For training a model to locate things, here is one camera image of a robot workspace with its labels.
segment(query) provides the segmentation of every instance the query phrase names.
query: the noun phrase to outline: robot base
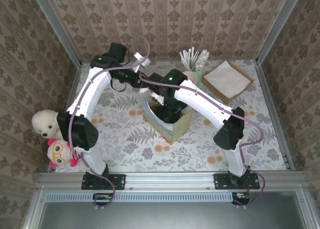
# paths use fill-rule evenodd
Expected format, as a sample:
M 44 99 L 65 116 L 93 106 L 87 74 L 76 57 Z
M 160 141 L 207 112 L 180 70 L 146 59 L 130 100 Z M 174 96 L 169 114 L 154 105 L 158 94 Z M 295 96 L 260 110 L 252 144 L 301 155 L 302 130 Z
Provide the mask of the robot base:
M 108 165 L 105 165 L 103 177 L 108 178 L 116 190 L 124 190 L 126 185 L 125 174 L 109 174 Z M 82 190 L 112 190 L 111 185 L 104 179 L 86 172 L 82 179 Z
M 249 170 L 241 176 L 235 176 L 232 173 L 214 174 L 214 187 L 216 190 L 232 190 L 232 189 L 260 189 L 258 176 L 250 173 Z

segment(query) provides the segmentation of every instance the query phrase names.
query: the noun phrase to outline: pink plush toy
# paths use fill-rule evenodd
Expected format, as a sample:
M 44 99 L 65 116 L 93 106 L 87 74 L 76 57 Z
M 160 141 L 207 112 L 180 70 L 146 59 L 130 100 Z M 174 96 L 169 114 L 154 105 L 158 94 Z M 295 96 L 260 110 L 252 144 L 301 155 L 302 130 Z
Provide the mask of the pink plush toy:
M 62 139 L 57 140 L 52 138 L 48 141 L 47 156 L 50 159 L 50 166 L 63 166 L 71 162 L 71 167 L 77 165 L 77 159 L 73 156 L 69 142 Z

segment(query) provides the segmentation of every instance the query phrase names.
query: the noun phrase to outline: stuffed toy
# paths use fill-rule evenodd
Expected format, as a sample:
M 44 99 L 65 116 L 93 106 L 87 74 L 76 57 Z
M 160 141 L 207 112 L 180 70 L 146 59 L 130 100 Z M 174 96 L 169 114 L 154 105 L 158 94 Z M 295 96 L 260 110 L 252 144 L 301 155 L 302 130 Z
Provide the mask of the stuffed toy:
M 52 138 L 48 141 L 47 156 L 50 159 L 50 166 L 63 166 L 71 162 L 71 167 L 77 165 L 77 159 L 73 156 L 69 142 L 62 139 Z
M 32 126 L 36 133 L 46 139 L 63 139 L 57 121 L 58 112 L 53 110 L 40 110 L 32 117 Z

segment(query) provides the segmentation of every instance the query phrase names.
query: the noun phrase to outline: floral tablecloth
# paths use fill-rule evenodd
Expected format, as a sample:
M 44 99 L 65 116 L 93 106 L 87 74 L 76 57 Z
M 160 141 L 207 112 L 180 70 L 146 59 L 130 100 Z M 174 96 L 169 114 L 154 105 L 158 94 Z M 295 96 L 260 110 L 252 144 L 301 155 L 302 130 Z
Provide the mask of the floral tablecloth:
M 212 71 L 222 60 L 208 61 L 205 72 Z M 284 160 L 270 119 L 263 92 L 252 60 L 233 61 L 241 70 L 254 79 L 253 85 L 229 106 L 245 110 L 245 116 L 258 123 L 264 130 L 260 144 L 244 147 L 245 160 L 255 170 L 285 170 Z M 171 69 L 183 71 L 179 61 L 155 61 L 144 72 L 156 72 L 162 76 Z M 89 65 L 82 66 L 79 92 L 87 78 Z M 124 84 L 114 82 L 115 89 Z M 215 95 L 203 84 L 199 87 L 215 99 Z M 169 145 L 143 117 L 138 89 L 128 86 L 124 92 L 117 92 L 107 86 L 102 93 L 92 123 L 99 131 L 95 150 L 108 164 L 111 172 L 202 172 L 227 171 L 228 162 L 222 149 L 215 145 L 213 136 L 217 129 L 197 111 L 193 111 L 187 132 L 173 145 Z M 243 141 L 255 141 L 259 131 L 245 123 Z M 77 166 L 60 166 L 56 172 L 85 172 L 80 161 Z

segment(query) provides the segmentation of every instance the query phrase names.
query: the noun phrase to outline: vent grille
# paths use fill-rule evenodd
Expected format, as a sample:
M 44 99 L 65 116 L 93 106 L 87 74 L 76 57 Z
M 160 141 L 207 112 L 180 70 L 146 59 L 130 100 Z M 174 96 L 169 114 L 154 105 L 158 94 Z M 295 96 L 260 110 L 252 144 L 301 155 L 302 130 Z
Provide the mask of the vent grille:
M 92 192 L 64 192 L 64 193 L 48 193 L 46 202 L 93 202 Z M 113 200 L 115 203 L 123 202 L 232 202 L 231 192 L 189 192 L 189 193 L 175 193 L 175 192 L 155 192 L 155 193 L 132 193 L 132 192 L 118 192 Z

